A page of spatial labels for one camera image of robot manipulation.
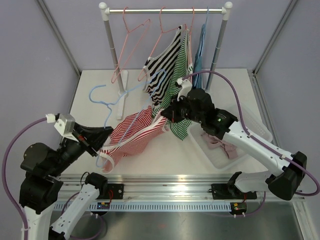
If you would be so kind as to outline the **red white striped tank top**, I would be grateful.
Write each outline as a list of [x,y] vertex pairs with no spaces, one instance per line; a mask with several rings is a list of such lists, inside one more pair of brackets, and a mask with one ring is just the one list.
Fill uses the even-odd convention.
[[141,154],[152,139],[168,131],[167,119],[160,113],[153,117],[152,112],[148,106],[117,125],[98,152],[102,173],[110,173],[124,157]]

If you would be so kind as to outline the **light blue wire hanger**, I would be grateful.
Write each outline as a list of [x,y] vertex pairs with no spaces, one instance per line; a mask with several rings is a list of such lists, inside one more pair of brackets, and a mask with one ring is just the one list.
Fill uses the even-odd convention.
[[[160,82],[159,82],[159,83],[162,83],[162,81],[164,80],[164,77],[167,75],[167,72],[166,72],[164,69],[161,69],[161,70],[157,71],[155,74],[153,74],[152,77],[151,77],[151,80],[146,81],[146,82],[145,82],[145,85],[151,83],[151,81],[152,81],[153,79],[155,79],[158,74],[164,74],[164,75],[162,76]],[[90,90],[89,95],[88,95],[88,98],[89,98],[90,102],[92,102],[92,103],[94,103],[94,104],[102,104],[102,105],[105,105],[105,106],[108,108],[108,110],[109,110],[109,114],[108,114],[108,116],[106,117],[106,119],[105,119],[105,121],[104,121],[104,125],[103,125],[103,127],[102,127],[103,130],[106,130],[106,129],[107,129],[107,121],[108,121],[109,117],[111,116],[111,114],[112,114],[112,112],[113,112],[113,110],[112,110],[112,108],[111,108],[110,106],[116,106],[120,101],[125,100],[126,96],[127,96],[130,92],[134,91],[134,90],[137,89],[137,88],[142,87],[143,84],[140,83],[140,84],[136,85],[135,87],[133,87],[133,88],[131,88],[131,89],[129,89],[129,90],[125,90],[124,93],[120,93],[118,99],[117,99],[115,102],[105,102],[105,101],[96,101],[96,100],[93,100],[93,99],[92,99],[92,93],[93,93],[93,91],[94,91],[95,89],[103,88],[103,87],[106,87],[106,86],[107,86],[106,84],[104,84],[104,85],[96,85],[96,86],[94,86],[94,87]]]

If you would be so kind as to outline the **mauve pink tank top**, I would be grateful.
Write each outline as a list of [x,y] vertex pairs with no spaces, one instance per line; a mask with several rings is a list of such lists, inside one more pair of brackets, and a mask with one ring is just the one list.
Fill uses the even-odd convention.
[[220,148],[226,157],[230,160],[238,157],[237,147],[229,142],[223,141],[216,136],[209,135],[208,133],[201,134],[202,139],[206,142],[210,150]]

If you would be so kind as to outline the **black white striped tank top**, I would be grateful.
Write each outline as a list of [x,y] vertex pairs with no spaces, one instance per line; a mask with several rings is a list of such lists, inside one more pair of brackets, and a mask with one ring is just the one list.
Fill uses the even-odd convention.
[[165,92],[172,79],[178,53],[181,48],[183,27],[177,27],[175,35],[169,46],[158,56],[149,57],[143,66],[146,81],[143,92],[151,96],[154,107],[160,105]]

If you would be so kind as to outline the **pink wire hanger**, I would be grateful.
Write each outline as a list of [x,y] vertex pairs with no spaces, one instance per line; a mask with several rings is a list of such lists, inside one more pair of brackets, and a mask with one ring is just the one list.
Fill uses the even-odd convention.
[[130,23],[126,20],[126,15],[129,13],[129,7],[126,6],[122,11],[122,20],[126,30],[126,36],[122,45],[118,63],[113,72],[111,83],[120,82],[119,77],[121,73],[126,69],[126,66],[136,49],[138,48],[140,42],[145,37],[147,31],[151,25],[151,19],[148,18],[139,24],[136,24],[133,28],[130,28]]
[[192,29],[195,19],[195,8],[192,7],[192,20],[189,28],[186,30],[186,73],[187,75],[193,73],[193,60],[192,60]]
[[[179,28],[179,27],[176,26],[176,25],[174,26],[174,28],[168,29],[168,30],[166,30],[166,29],[163,28],[162,12],[163,12],[163,10],[164,10],[165,8],[166,8],[166,7],[163,6],[163,7],[160,9],[160,12],[159,12],[159,15],[158,15],[158,18],[159,18],[159,27],[160,27],[160,35],[159,35],[157,41],[155,42],[155,44],[154,44],[154,46],[153,46],[153,49],[152,49],[152,51],[150,52],[149,57],[152,57],[152,56],[153,56],[153,53],[154,53],[154,51],[156,50],[156,48],[157,48],[157,46],[158,46],[158,44],[159,44],[159,42],[160,42],[160,40],[161,40],[161,38],[162,38],[163,35],[165,35],[165,34],[167,34],[167,33],[170,33],[170,32],[172,32],[172,31],[176,32],[176,30]],[[144,79],[147,78],[147,77],[146,77],[147,74],[146,74],[146,73],[143,74],[144,71],[145,71],[144,68],[142,68],[142,69],[141,69],[141,72],[140,72],[140,74],[139,74],[139,76],[138,76],[138,79],[137,79],[139,82],[141,82],[142,80],[144,80]]]

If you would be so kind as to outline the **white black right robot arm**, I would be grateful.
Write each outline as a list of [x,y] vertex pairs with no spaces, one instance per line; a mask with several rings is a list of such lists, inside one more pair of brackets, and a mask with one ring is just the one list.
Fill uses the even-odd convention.
[[192,89],[186,96],[173,96],[160,114],[172,123],[190,120],[200,124],[210,136],[242,149],[267,168],[265,172],[248,175],[236,172],[226,189],[232,198],[250,191],[269,190],[278,198],[289,201],[306,175],[307,156],[304,153],[283,150],[247,130],[236,116],[216,108],[203,89]]

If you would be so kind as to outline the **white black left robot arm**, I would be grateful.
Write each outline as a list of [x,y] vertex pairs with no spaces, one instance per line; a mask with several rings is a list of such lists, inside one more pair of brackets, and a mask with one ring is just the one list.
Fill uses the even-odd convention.
[[113,128],[86,127],[75,123],[71,134],[54,150],[44,143],[30,145],[24,152],[20,167],[26,171],[20,187],[19,203],[28,223],[30,240],[67,240],[82,215],[96,199],[108,194],[108,179],[90,173],[76,199],[54,223],[50,223],[63,182],[57,178],[83,153],[97,156]]

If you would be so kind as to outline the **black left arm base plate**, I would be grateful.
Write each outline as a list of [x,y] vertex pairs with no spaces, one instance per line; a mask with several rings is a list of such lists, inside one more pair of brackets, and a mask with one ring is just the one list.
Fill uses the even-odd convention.
[[98,200],[122,200],[124,196],[124,184],[108,183],[102,188],[102,193],[97,198]]

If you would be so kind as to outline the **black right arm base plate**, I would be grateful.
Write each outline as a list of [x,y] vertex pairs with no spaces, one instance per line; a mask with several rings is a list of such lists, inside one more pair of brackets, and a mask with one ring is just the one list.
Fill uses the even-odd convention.
[[226,183],[213,183],[208,190],[214,200],[256,200],[257,193],[254,192],[242,192],[235,186],[229,186]]

